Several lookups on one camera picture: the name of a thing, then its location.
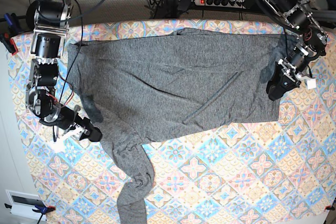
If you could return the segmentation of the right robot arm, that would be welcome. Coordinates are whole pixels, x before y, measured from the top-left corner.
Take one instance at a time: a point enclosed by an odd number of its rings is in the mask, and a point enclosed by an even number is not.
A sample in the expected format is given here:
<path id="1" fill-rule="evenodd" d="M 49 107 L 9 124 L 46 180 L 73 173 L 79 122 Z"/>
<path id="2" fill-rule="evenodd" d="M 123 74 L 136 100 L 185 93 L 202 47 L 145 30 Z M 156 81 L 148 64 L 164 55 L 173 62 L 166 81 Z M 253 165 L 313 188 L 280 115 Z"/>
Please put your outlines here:
<path id="1" fill-rule="evenodd" d="M 45 126 L 56 126 L 70 133 L 79 130 L 80 140 L 100 141 L 101 131 L 88 118 L 81 118 L 77 109 L 66 107 L 56 98 L 55 86 L 60 79 L 58 59 L 64 51 L 71 0 L 36 0 L 29 8 L 34 12 L 34 33 L 26 108 Z"/>

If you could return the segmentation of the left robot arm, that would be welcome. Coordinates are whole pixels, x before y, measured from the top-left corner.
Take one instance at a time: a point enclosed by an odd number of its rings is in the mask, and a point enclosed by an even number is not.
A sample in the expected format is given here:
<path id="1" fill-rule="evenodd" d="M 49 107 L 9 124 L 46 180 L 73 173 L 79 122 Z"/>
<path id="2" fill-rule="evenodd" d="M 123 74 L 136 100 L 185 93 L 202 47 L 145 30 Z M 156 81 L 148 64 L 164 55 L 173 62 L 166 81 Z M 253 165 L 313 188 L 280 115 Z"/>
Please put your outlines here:
<path id="1" fill-rule="evenodd" d="M 255 0 L 258 7 L 284 31 L 297 35 L 293 50 L 275 64 L 266 92 L 275 101 L 305 82 L 316 87 L 309 63 L 326 55 L 328 35 L 299 0 Z"/>

